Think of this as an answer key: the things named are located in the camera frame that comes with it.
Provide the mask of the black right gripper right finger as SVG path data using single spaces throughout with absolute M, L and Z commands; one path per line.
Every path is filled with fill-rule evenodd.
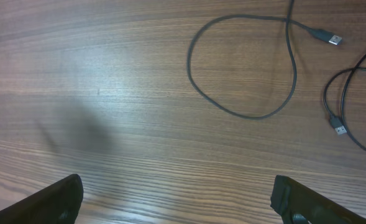
M 270 201 L 284 224 L 366 224 L 366 218 L 284 175 L 275 177 Z

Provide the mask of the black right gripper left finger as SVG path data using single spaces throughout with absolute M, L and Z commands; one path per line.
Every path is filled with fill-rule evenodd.
M 83 184 L 71 174 L 0 211 L 0 224 L 74 224 L 83 201 Z

